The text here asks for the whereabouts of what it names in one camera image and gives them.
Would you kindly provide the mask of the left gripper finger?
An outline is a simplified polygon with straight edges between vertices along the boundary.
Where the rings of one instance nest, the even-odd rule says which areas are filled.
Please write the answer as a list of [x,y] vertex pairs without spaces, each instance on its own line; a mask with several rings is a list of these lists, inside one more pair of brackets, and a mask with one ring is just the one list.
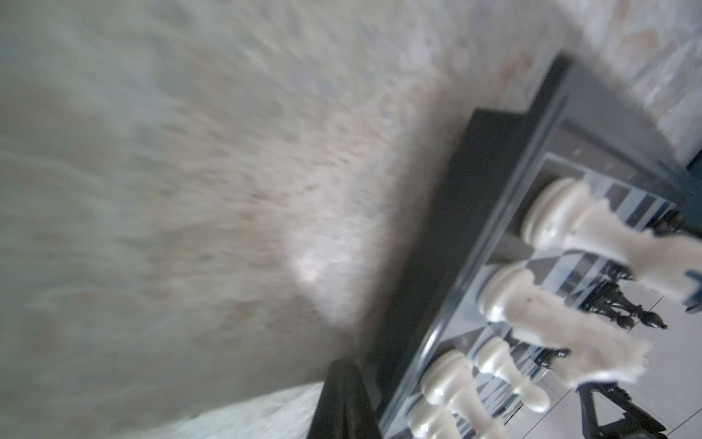
[[328,370],[307,439],[382,437],[359,367],[336,360]]

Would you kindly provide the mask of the black white chessboard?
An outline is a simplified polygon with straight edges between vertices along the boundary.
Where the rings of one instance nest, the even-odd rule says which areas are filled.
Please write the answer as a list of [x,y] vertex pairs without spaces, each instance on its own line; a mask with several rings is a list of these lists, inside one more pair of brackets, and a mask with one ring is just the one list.
[[701,309],[701,185],[645,116],[555,58],[526,113],[478,109],[431,203],[364,377],[385,438],[504,438],[512,408],[634,382],[660,318],[622,283]]

